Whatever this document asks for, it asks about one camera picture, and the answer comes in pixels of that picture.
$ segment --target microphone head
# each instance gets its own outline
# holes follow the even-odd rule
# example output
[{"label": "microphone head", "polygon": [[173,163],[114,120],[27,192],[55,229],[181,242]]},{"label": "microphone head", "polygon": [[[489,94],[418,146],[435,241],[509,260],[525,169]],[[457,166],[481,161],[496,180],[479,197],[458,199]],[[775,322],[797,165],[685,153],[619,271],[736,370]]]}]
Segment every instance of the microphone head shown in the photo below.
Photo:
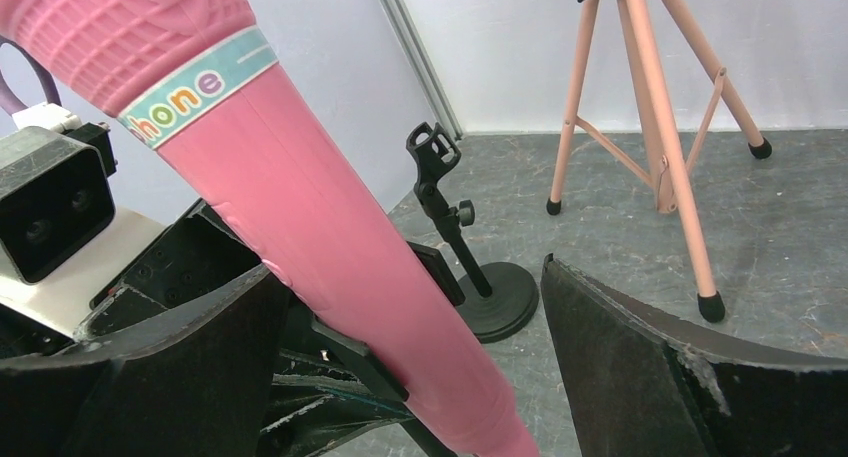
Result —
[{"label": "microphone head", "polygon": [[113,117],[255,23],[247,0],[0,0],[0,35]]}]

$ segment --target letter o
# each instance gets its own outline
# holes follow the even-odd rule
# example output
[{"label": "letter o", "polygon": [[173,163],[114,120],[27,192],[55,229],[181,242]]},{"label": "letter o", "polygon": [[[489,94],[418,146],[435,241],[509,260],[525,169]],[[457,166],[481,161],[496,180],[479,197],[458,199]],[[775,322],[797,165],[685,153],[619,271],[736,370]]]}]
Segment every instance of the letter o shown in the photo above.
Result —
[{"label": "letter o", "polygon": [[150,108],[150,118],[162,127],[174,125],[175,115],[170,107],[164,104],[156,104]]}]

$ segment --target black connector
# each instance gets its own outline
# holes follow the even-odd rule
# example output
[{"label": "black connector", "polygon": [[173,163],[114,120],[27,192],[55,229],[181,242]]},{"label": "black connector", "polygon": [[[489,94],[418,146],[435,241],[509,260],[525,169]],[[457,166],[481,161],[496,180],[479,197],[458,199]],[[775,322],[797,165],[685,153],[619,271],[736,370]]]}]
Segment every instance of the black connector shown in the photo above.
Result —
[{"label": "black connector", "polygon": [[112,152],[112,142],[109,141],[109,129],[97,124],[84,124],[82,127],[67,132],[66,135],[77,142],[90,145],[100,153],[100,161],[106,177],[110,177],[117,171],[118,162]]}]

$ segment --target pink toy microphone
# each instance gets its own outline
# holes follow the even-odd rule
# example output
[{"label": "pink toy microphone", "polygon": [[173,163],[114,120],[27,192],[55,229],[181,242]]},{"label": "pink toy microphone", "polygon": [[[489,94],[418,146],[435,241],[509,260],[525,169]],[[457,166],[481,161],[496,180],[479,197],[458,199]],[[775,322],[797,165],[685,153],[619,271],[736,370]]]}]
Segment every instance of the pink toy microphone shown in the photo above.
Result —
[{"label": "pink toy microphone", "polygon": [[154,149],[327,325],[367,343],[448,447],[539,455],[511,386],[309,110],[247,0],[0,0],[0,34]]}]

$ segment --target concrete floor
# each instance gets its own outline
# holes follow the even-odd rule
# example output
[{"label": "concrete floor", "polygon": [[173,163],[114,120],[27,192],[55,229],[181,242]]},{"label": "concrete floor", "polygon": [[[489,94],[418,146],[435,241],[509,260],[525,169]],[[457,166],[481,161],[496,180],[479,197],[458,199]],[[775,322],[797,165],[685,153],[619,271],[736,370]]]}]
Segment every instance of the concrete floor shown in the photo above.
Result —
[{"label": "concrete floor", "polygon": [[[801,352],[848,358],[848,134],[767,134],[774,155],[756,161],[741,134],[711,134],[692,182],[728,319],[716,330]],[[641,137],[613,140],[637,162]],[[683,136],[688,149],[692,136]],[[440,185],[452,203],[471,199],[477,222],[463,234],[481,263],[510,261],[538,279],[553,252],[613,288],[700,325],[695,284],[677,214],[653,210],[641,181],[585,135],[576,137],[566,209],[545,212],[558,139],[469,137],[462,162]],[[450,249],[412,195],[390,214],[409,240]],[[464,275],[454,265],[457,276]],[[486,346],[516,388],[518,408],[545,457],[580,450],[543,310],[511,339]],[[371,432],[333,457],[418,457],[399,427]]]}]

